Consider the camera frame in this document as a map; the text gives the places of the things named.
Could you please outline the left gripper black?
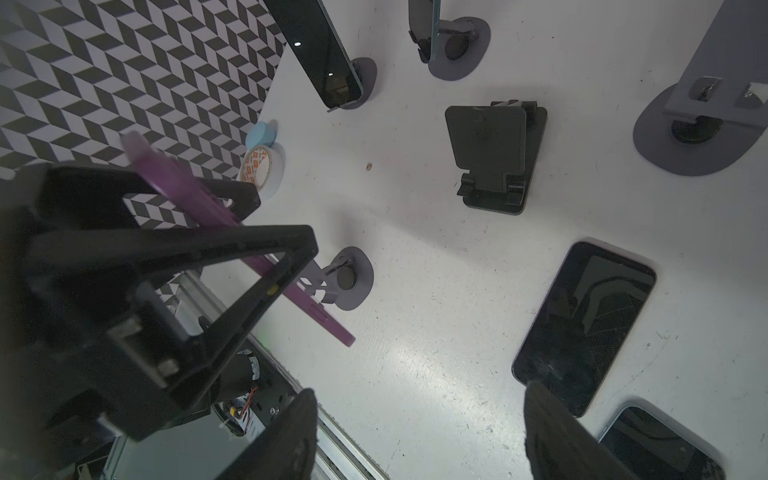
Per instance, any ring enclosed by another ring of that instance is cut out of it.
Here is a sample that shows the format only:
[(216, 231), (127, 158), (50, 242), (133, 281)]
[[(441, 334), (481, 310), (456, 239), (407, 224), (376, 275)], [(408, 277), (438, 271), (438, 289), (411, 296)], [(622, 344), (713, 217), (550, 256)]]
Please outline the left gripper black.
[(69, 466), (126, 435), (144, 439), (218, 402), (221, 372), (275, 302), (259, 280), (192, 335), (157, 295), (173, 275), (216, 265), (224, 229), (144, 229), (127, 194), (158, 194), (196, 222), (241, 222), (257, 188), (174, 165), (136, 173), (34, 165), (1, 187), (1, 448)]

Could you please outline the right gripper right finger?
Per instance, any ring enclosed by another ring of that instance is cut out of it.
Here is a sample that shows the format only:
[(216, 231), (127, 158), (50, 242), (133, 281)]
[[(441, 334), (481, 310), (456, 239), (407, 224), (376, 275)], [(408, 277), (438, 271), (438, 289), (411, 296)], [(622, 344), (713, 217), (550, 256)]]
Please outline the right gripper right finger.
[(636, 476), (539, 382), (526, 386), (525, 451), (535, 479), (634, 479)]

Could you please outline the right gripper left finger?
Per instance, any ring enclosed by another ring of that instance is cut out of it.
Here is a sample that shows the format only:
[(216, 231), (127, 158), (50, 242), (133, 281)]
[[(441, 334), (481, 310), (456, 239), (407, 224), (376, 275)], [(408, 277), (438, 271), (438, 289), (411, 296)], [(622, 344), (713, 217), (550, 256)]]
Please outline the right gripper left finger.
[(318, 404), (302, 390), (217, 480), (309, 480), (317, 450)]

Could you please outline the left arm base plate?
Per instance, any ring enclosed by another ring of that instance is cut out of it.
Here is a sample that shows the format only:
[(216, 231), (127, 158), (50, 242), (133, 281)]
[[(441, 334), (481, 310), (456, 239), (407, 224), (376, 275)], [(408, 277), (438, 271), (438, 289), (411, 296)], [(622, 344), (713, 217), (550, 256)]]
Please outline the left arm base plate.
[(266, 350), (248, 339), (222, 371), (214, 393), (211, 412), (221, 427), (253, 441), (291, 403), (297, 388)]

